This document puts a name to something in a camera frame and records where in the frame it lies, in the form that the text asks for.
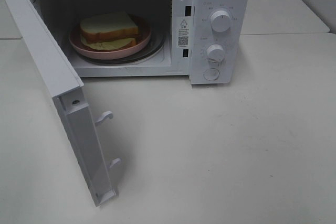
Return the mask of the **round door release button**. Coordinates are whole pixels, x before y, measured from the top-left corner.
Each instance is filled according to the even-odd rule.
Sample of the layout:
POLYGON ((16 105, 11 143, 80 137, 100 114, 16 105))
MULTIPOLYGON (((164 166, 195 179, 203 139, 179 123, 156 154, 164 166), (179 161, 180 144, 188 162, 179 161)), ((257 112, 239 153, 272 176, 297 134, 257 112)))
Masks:
POLYGON ((214 80, 217 80, 218 77, 219 77, 219 70, 216 69, 216 68, 210 68, 210 69, 207 69, 204 73, 203 73, 203 76, 206 80, 208 81, 214 81, 214 80))

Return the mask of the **pink round plate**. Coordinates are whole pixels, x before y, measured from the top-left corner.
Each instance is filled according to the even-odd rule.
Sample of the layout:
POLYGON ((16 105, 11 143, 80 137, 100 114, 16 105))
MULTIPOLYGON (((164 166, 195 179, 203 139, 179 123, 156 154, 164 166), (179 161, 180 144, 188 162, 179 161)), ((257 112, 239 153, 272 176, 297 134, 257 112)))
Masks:
POLYGON ((141 17, 131 15, 131 18, 139 28, 139 34, 135 41, 114 50, 96 50, 85 45, 81 41, 79 24, 69 34, 69 42, 73 49, 82 56, 98 60, 115 60, 125 58, 140 52, 149 44, 153 26, 141 17))

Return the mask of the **white bread sandwich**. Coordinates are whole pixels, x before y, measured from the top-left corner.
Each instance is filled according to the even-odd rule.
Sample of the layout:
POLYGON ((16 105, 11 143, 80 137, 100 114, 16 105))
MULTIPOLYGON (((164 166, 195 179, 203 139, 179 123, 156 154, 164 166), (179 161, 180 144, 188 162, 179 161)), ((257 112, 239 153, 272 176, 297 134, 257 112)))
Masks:
POLYGON ((137 44, 139 28, 126 12, 85 18, 79 23, 81 43, 93 50, 119 50, 137 44))

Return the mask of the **white microwave door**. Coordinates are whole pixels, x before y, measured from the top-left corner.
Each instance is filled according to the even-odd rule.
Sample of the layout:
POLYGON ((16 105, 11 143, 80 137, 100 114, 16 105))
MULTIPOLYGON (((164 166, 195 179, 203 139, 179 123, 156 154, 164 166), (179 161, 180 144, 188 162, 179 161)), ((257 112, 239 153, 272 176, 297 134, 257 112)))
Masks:
POLYGON ((31 0, 5 0, 49 91, 96 206, 114 197, 109 170, 121 162, 105 162, 96 127, 113 117, 110 111, 92 118, 83 82, 55 41, 31 0))

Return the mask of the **glass microwave turntable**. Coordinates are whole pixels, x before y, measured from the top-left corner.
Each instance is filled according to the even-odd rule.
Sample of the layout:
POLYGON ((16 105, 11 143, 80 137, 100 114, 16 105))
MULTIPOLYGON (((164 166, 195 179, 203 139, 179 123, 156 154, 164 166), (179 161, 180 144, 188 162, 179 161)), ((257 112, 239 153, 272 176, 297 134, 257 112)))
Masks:
POLYGON ((77 55, 85 61, 91 62, 97 65, 125 65, 138 62, 141 60, 146 60, 154 56, 158 51, 161 50, 165 42, 165 34, 159 28, 154 27, 152 29, 151 38, 148 44, 139 52, 132 54, 130 56, 120 58, 120 59, 111 59, 111 60, 101 60, 101 59, 91 59, 86 56, 83 56, 79 53, 77 55))

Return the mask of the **lower white timer knob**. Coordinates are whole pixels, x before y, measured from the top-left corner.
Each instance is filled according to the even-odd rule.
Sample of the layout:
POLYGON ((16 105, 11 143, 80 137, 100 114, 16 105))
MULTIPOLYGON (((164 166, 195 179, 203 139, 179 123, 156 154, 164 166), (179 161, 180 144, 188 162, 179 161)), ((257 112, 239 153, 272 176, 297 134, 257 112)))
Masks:
POLYGON ((219 44, 210 45, 206 49, 206 58, 211 63, 221 63, 225 58, 223 46, 219 44))

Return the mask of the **white warning label sticker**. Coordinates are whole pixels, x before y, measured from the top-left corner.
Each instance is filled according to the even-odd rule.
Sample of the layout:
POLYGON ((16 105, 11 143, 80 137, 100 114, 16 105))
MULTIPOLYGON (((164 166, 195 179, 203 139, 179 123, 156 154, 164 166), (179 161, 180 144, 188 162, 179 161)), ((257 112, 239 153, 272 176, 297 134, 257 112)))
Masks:
POLYGON ((187 49, 190 38, 190 17, 178 17, 176 19, 176 44, 178 48, 187 49))

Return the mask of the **white microwave oven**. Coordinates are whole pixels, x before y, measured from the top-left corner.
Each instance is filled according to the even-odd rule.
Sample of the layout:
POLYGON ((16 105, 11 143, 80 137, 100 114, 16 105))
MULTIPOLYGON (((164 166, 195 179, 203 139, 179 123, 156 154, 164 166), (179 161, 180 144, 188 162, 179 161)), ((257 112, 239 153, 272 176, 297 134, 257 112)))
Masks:
POLYGON ((77 75, 87 77, 188 76, 191 84, 229 83, 237 55, 238 41, 247 0, 31 0, 55 41, 77 75), (226 9, 232 16, 231 27, 217 33, 211 27, 214 11, 226 9), (154 56, 125 65, 97 65, 77 55, 69 42, 71 30, 81 20, 115 12, 126 12, 148 21, 165 34, 165 42, 154 56), (176 19, 190 17, 187 49, 176 44, 176 19), (206 49, 213 44, 223 46, 225 58, 211 63, 206 49), (203 73, 216 68, 217 80, 208 81, 203 73))

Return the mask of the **upper white power knob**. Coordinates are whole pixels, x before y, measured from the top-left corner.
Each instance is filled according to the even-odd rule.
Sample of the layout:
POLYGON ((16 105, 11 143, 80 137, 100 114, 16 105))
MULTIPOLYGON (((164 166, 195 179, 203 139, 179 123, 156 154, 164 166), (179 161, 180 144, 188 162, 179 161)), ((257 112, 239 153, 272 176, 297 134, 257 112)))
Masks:
POLYGON ((226 9, 219 9, 211 15, 211 27, 212 30, 217 33, 223 33, 227 31, 232 25, 232 16, 226 9))

